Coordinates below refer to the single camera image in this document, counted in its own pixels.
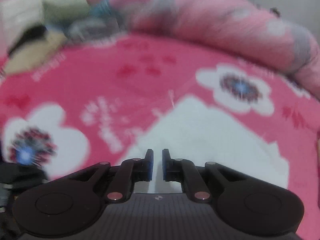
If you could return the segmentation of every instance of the blue flower center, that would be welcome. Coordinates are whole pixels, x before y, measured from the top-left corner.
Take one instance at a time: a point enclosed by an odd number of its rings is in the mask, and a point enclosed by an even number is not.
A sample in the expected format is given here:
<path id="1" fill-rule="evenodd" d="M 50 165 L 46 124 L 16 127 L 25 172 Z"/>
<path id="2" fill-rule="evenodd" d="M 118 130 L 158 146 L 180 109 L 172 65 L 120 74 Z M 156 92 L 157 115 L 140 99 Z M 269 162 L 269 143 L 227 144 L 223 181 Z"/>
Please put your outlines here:
<path id="1" fill-rule="evenodd" d="M 250 87 L 247 83 L 243 83 L 242 80 L 235 82 L 233 88 L 241 94 L 247 94 L 250 92 Z"/>
<path id="2" fill-rule="evenodd" d="M 35 154 L 30 146 L 21 146 L 17 149 L 17 162 L 23 165 L 32 165 Z"/>

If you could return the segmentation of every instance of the pink pillow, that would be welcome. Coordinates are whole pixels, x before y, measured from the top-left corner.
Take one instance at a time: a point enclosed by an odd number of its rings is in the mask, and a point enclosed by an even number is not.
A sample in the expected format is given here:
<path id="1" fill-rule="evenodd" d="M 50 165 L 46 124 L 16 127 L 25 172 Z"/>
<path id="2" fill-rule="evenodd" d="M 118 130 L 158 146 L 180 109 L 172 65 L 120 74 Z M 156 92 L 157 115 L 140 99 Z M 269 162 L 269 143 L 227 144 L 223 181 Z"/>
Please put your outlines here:
<path id="1" fill-rule="evenodd" d="M 109 0 L 133 30 L 199 42 L 242 55 L 294 77 L 320 98 L 319 45 L 305 28 L 247 0 Z"/>

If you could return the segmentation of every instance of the bed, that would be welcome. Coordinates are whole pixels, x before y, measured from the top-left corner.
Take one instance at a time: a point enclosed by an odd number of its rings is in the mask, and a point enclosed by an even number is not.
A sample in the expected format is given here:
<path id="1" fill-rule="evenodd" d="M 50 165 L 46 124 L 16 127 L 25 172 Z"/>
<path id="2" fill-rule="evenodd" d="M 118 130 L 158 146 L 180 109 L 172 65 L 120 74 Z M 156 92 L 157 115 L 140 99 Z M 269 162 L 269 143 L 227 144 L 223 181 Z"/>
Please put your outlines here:
<path id="1" fill-rule="evenodd" d="M 135 191 L 180 192 L 162 181 L 168 148 L 172 158 L 215 161 L 296 193 L 305 206 L 298 234 L 307 240 L 320 237 L 319 110 L 309 92 L 240 55 L 147 33 L 66 47 L 0 80 L 6 161 L 27 164 L 36 148 L 33 163 L 56 179 L 151 148 L 153 181 Z"/>

